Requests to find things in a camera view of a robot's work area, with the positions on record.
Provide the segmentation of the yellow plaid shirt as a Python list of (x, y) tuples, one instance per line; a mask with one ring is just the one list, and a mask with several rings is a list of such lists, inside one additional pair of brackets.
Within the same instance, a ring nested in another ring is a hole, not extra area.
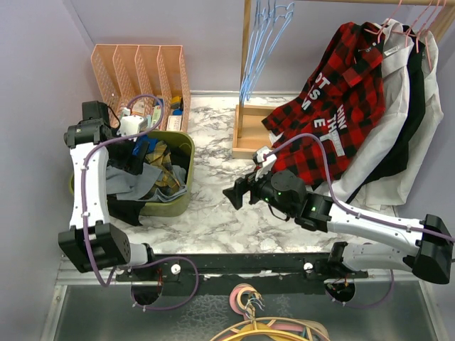
[(159, 168), (161, 170), (161, 175), (142, 199), (152, 199), (157, 191), (167, 197), (175, 195), (180, 190), (181, 184), (173, 171), (171, 151), (167, 144), (164, 141), (158, 141), (154, 151), (148, 153), (145, 156), (145, 160), (149, 165)]

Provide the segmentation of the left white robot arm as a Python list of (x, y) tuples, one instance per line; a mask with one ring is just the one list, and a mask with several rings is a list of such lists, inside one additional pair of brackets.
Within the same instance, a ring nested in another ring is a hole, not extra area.
[(81, 273), (114, 266), (132, 266), (141, 280), (156, 274), (148, 244), (132, 244), (109, 218), (106, 172), (112, 166), (129, 175), (141, 175), (149, 145), (135, 152), (134, 137), (140, 127), (125, 131), (126, 122), (110, 124), (108, 104), (82, 103), (82, 120), (69, 126), (64, 141), (73, 162), (73, 212), (69, 230), (58, 235), (58, 244)]

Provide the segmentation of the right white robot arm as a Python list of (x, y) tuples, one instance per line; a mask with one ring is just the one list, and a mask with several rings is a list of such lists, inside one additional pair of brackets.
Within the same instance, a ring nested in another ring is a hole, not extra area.
[(443, 220), (426, 215), (422, 220), (381, 215), (357, 209), (334, 198), (310, 193), (304, 181), (290, 171), (257, 178), (238, 178), (223, 195), (239, 210), (244, 194), (250, 204), (263, 201), (288, 220), (309, 231), (350, 234), (369, 244), (337, 244), (326, 261), (330, 275), (369, 269), (401, 270), (435, 284), (450, 282), (454, 238)]

